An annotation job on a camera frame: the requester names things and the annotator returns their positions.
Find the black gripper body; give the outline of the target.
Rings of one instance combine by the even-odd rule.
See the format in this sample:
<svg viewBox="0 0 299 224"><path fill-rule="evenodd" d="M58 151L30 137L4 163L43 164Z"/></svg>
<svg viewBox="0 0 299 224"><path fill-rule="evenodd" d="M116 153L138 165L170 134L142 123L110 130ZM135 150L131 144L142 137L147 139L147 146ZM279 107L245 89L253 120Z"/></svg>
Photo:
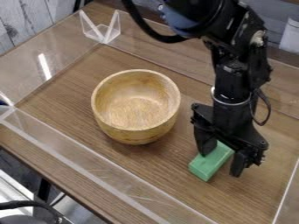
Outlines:
<svg viewBox="0 0 299 224"><path fill-rule="evenodd" d="M193 125L199 124L214 131L218 141L222 141L233 150L246 151L247 166L262 165L269 149L269 142L258 132L255 124L265 126L269 118L259 121L255 118L258 99L269 104L269 99L261 89L255 89L241 101L217 94L211 90L213 105L194 103L191 105Z"/></svg>

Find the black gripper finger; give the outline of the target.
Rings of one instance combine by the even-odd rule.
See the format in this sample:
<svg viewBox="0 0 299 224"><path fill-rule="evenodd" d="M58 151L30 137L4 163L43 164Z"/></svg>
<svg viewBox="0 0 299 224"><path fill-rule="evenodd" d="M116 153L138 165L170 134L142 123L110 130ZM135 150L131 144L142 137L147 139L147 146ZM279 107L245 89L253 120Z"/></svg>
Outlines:
<svg viewBox="0 0 299 224"><path fill-rule="evenodd" d="M234 159L230 167L230 175L238 178L247 165L249 165L249 154L245 150L241 150L234 154Z"/></svg>
<svg viewBox="0 0 299 224"><path fill-rule="evenodd" d="M211 129L205 128L199 124L194 125L194 136L199 153L206 157L218 146L218 139Z"/></svg>

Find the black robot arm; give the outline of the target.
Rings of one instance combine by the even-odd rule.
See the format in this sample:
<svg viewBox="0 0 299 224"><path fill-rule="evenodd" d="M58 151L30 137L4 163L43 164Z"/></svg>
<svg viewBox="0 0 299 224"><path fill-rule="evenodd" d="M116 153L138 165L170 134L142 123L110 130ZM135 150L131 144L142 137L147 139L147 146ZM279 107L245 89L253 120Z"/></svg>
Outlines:
<svg viewBox="0 0 299 224"><path fill-rule="evenodd" d="M178 35L202 39L211 52L213 104L191 105L195 141L206 157L225 143L234 150L230 175L261 165L269 142L255 126L262 86L271 81L267 28L241 0L163 0L162 14Z"/></svg>

